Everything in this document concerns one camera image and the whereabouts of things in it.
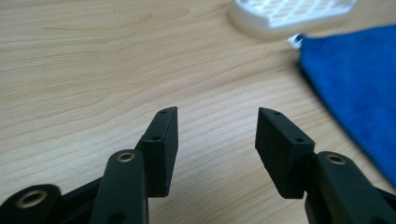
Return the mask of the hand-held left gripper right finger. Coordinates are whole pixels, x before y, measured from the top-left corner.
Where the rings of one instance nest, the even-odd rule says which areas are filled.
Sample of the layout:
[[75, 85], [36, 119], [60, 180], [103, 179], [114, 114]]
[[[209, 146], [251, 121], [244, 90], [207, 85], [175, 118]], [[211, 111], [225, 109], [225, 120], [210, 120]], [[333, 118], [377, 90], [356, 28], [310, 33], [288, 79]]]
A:
[[255, 148], [285, 199], [305, 199], [309, 224], [396, 224], [396, 195], [374, 187], [350, 158], [314, 152], [282, 113], [261, 107]]

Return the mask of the blue cloth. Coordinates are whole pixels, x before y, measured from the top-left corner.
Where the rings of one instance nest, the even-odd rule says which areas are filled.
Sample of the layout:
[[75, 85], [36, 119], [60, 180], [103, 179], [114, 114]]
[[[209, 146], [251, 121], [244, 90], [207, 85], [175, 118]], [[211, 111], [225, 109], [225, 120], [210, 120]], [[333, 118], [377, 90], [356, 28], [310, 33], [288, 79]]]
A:
[[396, 24], [293, 35], [300, 66], [340, 126], [396, 188]]

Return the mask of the white plastic lattice tray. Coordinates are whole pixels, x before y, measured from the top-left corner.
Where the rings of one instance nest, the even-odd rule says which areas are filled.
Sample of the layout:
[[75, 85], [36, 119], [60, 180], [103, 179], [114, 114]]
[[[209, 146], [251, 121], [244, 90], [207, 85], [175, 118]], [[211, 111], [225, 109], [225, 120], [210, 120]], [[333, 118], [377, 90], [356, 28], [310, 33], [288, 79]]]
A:
[[241, 30], [265, 34], [344, 17], [358, 0], [232, 0], [229, 17]]

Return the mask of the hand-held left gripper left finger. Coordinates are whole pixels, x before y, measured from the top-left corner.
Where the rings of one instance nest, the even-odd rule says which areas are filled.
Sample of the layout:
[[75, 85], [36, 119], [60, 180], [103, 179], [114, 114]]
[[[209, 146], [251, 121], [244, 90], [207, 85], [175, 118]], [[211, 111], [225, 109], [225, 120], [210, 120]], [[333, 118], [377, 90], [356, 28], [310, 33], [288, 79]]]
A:
[[108, 159], [90, 224], [149, 224], [149, 199], [169, 194], [177, 149], [172, 106], [157, 112], [135, 148]]

